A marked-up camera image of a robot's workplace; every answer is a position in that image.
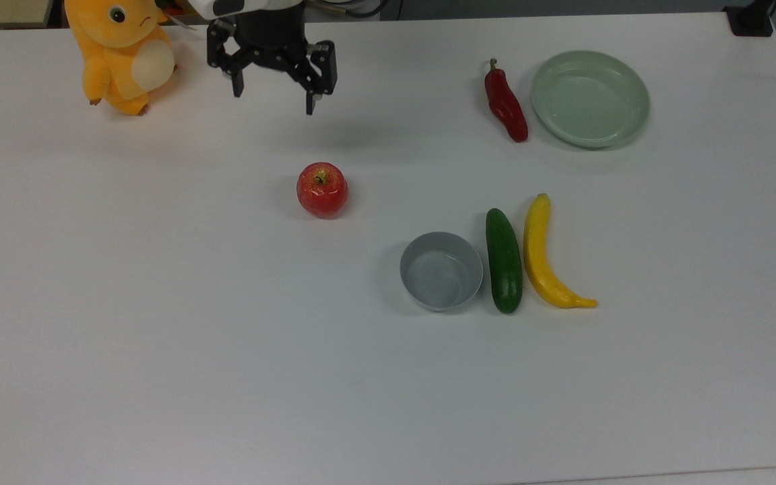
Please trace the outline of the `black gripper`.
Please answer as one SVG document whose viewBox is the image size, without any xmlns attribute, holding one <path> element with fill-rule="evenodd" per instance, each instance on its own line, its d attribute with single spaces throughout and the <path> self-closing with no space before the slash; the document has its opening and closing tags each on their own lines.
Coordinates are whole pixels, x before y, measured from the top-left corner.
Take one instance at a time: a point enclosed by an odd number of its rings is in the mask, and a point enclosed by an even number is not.
<svg viewBox="0 0 776 485">
<path fill-rule="evenodd" d="M 227 51 L 230 39 L 237 46 L 233 53 Z M 243 94 L 244 61 L 274 68 L 281 57 L 292 65 L 293 80 L 305 91 L 308 115 L 321 98 L 335 91 L 335 54 L 332 40 L 307 45 L 302 10 L 252 10 L 207 25 L 207 64 L 228 77 L 234 96 Z"/>
</svg>

